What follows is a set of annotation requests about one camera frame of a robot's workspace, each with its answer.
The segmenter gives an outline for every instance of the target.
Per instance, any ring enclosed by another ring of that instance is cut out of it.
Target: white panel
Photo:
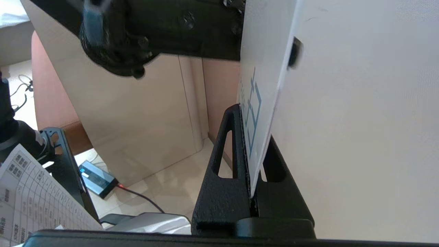
[[[318,238],[439,242],[439,1],[308,0],[273,136]]]
[[[141,80],[113,75],[85,55],[77,37],[22,2],[91,143],[121,183],[196,152],[177,56],[160,55]]]
[[[194,135],[194,146],[198,152],[203,148],[203,138],[201,134],[200,114],[198,112],[197,92],[195,79],[192,71],[191,58],[178,56],[180,63],[181,76],[183,78],[184,92],[186,95],[187,109],[191,118],[192,134]]]
[[[241,43],[241,105],[252,194],[265,157],[294,38],[296,0],[248,0]]]
[[[206,139],[208,137],[207,132],[209,132],[209,120],[207,118],[203,60],[201,58],[191,58],[191,67],[195,83],[195,93],[197,96],[198,114],[200,116],[201,136],[203,139]]]

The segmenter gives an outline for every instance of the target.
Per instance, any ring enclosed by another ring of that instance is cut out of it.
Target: black bracket
[[[302,49],[303,49],[302,42],[298,38],[294,37],[293,47],[291,48],[291,53],[290,53],[290,59],[288,60],[289,68],[294,68],[296,66],[297,59],[302,53]]]
[[[96,210],[85,186],[78,165],[67,143],[64,131],[60,128],[48,127],[40,130],[40,134],[46,139],[48,148],[38,158],[40,164],[53,161],[46,168],[47,172],[64,187],[67,192],[97,221]]]
[[[220,178],[218,171],[229,131],[233,178]],[[259,174],[251,199],[241,109],[238,104],[231,106],[224,113],[198,195],[192,234],[315,239],[314,219],[273,137],[263,165],[267,181],[262,181]]]
[[[240,60],[245,0],[31,0],[111,73],[140,78],[160,53]]]

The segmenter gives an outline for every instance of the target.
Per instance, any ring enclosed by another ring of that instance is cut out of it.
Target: beige cabinet
[[[116,76],[94,64],[53,18],[22,3],[94,148],[121,183],[201,150],[207,113],[205,97],[197,95],[204,82],[194,75],[202,72],[201,61],[160,55],[141,80]]]

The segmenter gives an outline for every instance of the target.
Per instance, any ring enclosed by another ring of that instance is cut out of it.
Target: black cable
[[[20,85],[18,86],[17,90],[15,90],[15,92],[14,92],[13,94],[11,94],[10,97],[14,96],[14,94],[16,94],[16,93],[18,92],[18,90],[20,89],[20,87],[23,86],[23,85],[29,86],[29,85],[26,84],[26,83],[22,83],[22,84],[20,84]]]
[[[23,107],[26,104],[26,102],[27,102],[27,96],[25,95],[25,101],[23,102],[23,104],[21,106],[15,108],[14,112],[17,112],[19,109],[21,109],[21,107]]]
[[[93,165],[97,165],[97,164],[105,164],[105,162],[96,162],[96,163],[92,163]]]
[[[22,76],[22,77],[26,77],[27,79],[29,79],[29,82],[28,82],[28,83],[24,82],[24,81],[20,78],[21,76]],[[12,97],[14,94],[16,94],[16,93],[18,92],[18,90],[21,88],[21,86],[23,86],[23,85],[26,86],[25,92],[26,92],[26,91],[33,92],[33,81],[32,81],[32,79],[31,79],[29,76],[26,76],[26,75],[22,75],[22,74],[20,74],[20,75],[18,75],[18,79],[19,79],[22,83],[18,86],[18,88],[15,90],[15,92],[14,92],[13,94],[10,95],[10,97]],[[17,108],[14,109],[14,112],[17,112],[19,109],[21,109],[21,108],[26,104],[26,102],[27,102],[27,96],[26,96],[26,94],[25,94],[25,101],[23,102],[23,104],[22,104],[21,106],[16,105]]]
[[[99,154],[96,154],[96,156],[95,156],[92,160],[90,160],[89,162],[93,164],[93,161],[94,161],[95,159],[97,159],[98,156],[99,156]]]
[[[151,199],[149,199],[148,197],[146,197],[146,196],[144,196],[144,195],[142,195],[142,194],[139,194],[139,193],[137,193],[137,192],[134,192],[134,191],[132,191],[132,190],[130,190],[130,189],[127,189],[127,188],[125,188],[125,187],[123,187],[122,185],[116,185],[118,188],[121,188],[121,189],[123,189],[123,190],[125,190],[125,191],[128,191],[128,192],[130,192],[130,193],[133,193],[134,195],[136,195],[136,196],[140,196],[140,197],[142,197],[143,199],[146,199],[147,201],[149,201],[152,205],[154,205],[154,207],[156,207],[159,211],[160,211],[160,213],[162,213],[162,214],[164,214],[165,212],[163,211],[163,209],[161,209],[157,204],[155,204],[155,202],[153,202]]]

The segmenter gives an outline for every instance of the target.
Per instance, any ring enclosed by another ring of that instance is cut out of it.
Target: white paper
[[[0,0],[0,28],[28,21],[29,17],[20,0]]]
[[[32,232],[102,230],[102,226],[20,144],[0,167],[0,246],[23,243]]]
[[[285,80],[300,5],[300,0],[248,0],[245,4],[237,100],[241,105],[252,197]]]

